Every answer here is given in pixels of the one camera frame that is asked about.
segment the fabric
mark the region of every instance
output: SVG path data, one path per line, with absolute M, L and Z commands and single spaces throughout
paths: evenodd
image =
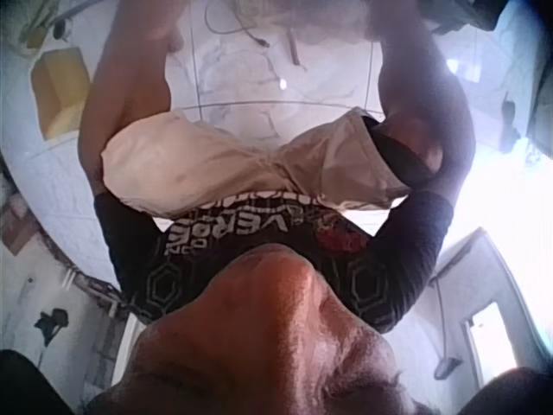
M 266 243 L 309 260 L 337 297 L 381 333 L 415 303 L 453 218 L 438 195 L 414 193 L 372 237 L 306 195 L 249 193 L 185 213 L 165 233 L 111 194 L 96 212 L 123 293 L 145 323 L 193 301 L 231 261 Z
M 175 219 L 191 208 L 247 192 L 308 195 L 336 208 L 389 208 L 409 188 L 379 155 L 363 117 L 351 110 L 276 151 L 168 112 L 131 124 L 103 153 L 106 187 L 123 203 Z
M 14 350 L 0 351 L 0 397 L 3 413 L 73 415 L 41 371 Z

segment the tile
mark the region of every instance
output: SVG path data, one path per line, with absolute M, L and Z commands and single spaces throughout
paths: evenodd
M 346 108 L 308 104 L 235 104 L 202 108 L 203 121 L 239 140 L 274 150 L 302 132 L 334 121 Z
M 165 68 L 165 78 L 171 90 L 171 108 L 173 109 L 193 107 L 199 104 L 194 72 L 190 7 L 187 7 L 182 14 L 178 28 L 184 46 L 179 52 L 168 56 Z
M 119 287 L 97 219 L 47 215 L 41 224 L 83 273 Z
M 371 76 L 369 79 L 369 89 L 366 95 L 365 109 L 367 111 L 382 112 L 382 105 L 380 104 L 380 93 L 378 92 L 378 78 L 380 71 L 382 70 L 383 56 L 382 47 L 379 42 L 372 44 L 372 58 L 371 58 Z
M 295 30 L 301 62 L 291 60 L 289 40 L 283 27 L 252 29 L 270 44 L 263 48 L 244 32 L 216 35 L 210 27 L 237 28 L 230 9 L 221 1 L 192 3 L 194 58 L 200 103 L 224 104 L 257 100 L 288 100 L 310 103 L 363 106 L 368 81 L 371 43 L 324 37 L 314 27 Z
M 92 192 L 72 139 L 11 169 L 38 220 L 48 214 L 94 218 Z
M 67 7 L 73 7 L 80 2 L 72 0 Z M 73 17 L 68 26 L 69 36 L 66 46 L 79 47 L 91 78 L 96 72 L 105 41 L 111 31 L 111 25 L 118 8 L 119 0 L 108 0 L 94 4 Z
M 9 168 L 67 140 L 67 135 L 45 141 L 38 122 L 35 95 L 30 82 L 31 65 L 21 66 L 10 91 L 2 94 L 0 149 Z

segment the black sleeve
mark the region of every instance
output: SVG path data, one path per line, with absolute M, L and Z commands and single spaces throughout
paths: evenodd
M 94 208 L 121 289 L 126 292 L 131 289 L 126 286 L 130 281 L 123 281 L 122 276 L 133 274 L 145 264 L 162 232 L 150 216 L 124 205 L 111 193 L 96 196 Z
M 390 331 L 422 294 L 453 214 L 439 195 L 414 193 L 391 210 L 359 259 L 367 273 L 356 280 L 356 309 L 379 332 Z

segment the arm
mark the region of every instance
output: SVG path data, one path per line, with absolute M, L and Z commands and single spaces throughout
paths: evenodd
M 185 2 L 123 0 L 86 101 L 79 159 L 94 195 L 106 191 L 102 151 L 127 125 L 170 107 L 168 36 Z
M 441 167 L 423 190 L 455 205 L 474 158 L 474 128 L 459 81 L 448 71 L 413 0 L 374 0 L 372 15 L 382 42 L 379 80 L 386 120 L 382 132 L 432 156 L 442 149 Z

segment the person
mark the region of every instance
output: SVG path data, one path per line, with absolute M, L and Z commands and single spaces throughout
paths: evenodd
M 467 100 L 416 2 L 371 2 L 385 121 L 348 115 L 387 175 L 417 176 L 374 236 L 299 186 L 205 201 L 164 233 L 108 189 L 108 142 L 169 109 L 164 65 L 184 7 L 122 0 L 82 118 L 79 159 L 111 260 L 148 324 L 123 379 L 90 413 L 428 413 L 401 386 L 382 334 L 431 276 L 475 142 Z

